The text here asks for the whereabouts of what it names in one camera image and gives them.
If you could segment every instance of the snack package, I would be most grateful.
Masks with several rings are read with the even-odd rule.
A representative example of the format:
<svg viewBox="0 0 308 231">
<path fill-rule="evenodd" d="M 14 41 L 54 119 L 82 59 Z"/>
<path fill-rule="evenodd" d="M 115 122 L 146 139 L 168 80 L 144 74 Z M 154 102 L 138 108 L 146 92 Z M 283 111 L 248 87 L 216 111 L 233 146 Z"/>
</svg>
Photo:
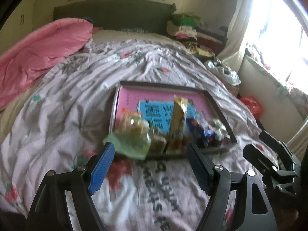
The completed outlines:
<svg viewBox="0 0 308 231">
<path fill-rule="evenodd" d="M 151 146 L 149 154 L 161 155 L 164 152 L 167 144 L 166 136 L 159 130 L 154 129 L 153 126 L 150 126 L 150 138 Z"/>
<path fill-rule="evenodd" d="M 183 143 L 183 130 L 186 124 L 188 100 L 174 97 L 173 112 L 168 137 L 167 154 L 181 153 L 186 143 Z"/>
<path fill-rule="evenodd" d="M 149 152 L 151 139 L 149 124 L 141 120 L 141 114 L 122 110 L 118 129 L 104 139 L 112 142 L 115 151 L 132 159 L 144 160 Z"/>
<path fill-rule="evenodd" d="M 228 136 L 225 126 L 219 119 L 210 122 L 200 119 L 187 119 L 187 128 L 192 135 L 192 141 L 199 148 L 221 146 L 224 138 Z"/>
</svg>

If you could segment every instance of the curtain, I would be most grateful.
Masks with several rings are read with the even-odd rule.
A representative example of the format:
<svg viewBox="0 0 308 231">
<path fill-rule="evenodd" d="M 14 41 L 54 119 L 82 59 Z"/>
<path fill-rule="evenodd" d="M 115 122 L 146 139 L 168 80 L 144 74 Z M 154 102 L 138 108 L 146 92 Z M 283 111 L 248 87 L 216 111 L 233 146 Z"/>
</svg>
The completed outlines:
<svg viewBox="0 0 308 231">
<path fill-rule="evenodd" d="M 238 0 L 235 13 L 228 28 L 228 40 L 223 51 L 217 56 L 224 64 L 238 72 L 242 64 L 246 42 L 245 33 L 254 0 Z"/>
<path fill-rule="evenodd" d="M 289 149 L 302 161 L 308 145 L 308 117 L 295 136 L 287 143 Z"/>
</svg>

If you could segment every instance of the dark gray headboard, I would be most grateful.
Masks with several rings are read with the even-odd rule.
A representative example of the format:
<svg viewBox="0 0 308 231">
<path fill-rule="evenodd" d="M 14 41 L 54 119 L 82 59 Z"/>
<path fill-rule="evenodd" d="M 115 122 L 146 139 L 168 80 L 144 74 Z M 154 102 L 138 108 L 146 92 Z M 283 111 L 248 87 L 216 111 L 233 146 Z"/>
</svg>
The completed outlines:
<svg viewBox="0 0 308 231">
<path fill-rule="evenodd" d="M 142 28 L 166 35 L 175 4 L 147 0 L 88 0 L 54 8 L 54 20 L 90 17 L 103 29 Z"/>
</svg>

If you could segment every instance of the pink blanket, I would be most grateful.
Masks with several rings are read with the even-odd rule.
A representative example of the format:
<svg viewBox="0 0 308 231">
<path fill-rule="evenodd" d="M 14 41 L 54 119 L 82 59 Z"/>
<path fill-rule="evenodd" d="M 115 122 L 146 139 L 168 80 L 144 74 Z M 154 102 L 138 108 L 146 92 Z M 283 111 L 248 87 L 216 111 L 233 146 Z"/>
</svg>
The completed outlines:
<svg viewBox="0 0 308 231">
<path fill-rule="evenodd" d="M 0 56 L 0 111 L 53 66 L 81 49 L 92 30 L 86 20 L 60 19 L 30 33 Z"/>
</svg>

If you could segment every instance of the pink book cover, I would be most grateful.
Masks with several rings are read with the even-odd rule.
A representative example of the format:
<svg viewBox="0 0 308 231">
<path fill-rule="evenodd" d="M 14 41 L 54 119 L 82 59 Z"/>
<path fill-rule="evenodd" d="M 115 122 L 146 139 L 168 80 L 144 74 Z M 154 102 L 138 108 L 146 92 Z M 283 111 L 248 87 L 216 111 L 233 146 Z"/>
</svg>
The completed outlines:
<svg viewBox="0 0 308 231">
<path fill-rule="evenodd" d="M 196 111 L 205 120 L 208 121 L 213 118 L 211 109 L 202 93 L 162 92 L 121 87 L 118 97 L 115 128 L 117 128 L 119 124 L 122 108 L 126 108 L 130 111 L 137 111 L 140 101 L 173 101 L 175 95 L 192 100 Z"/>
</svg>

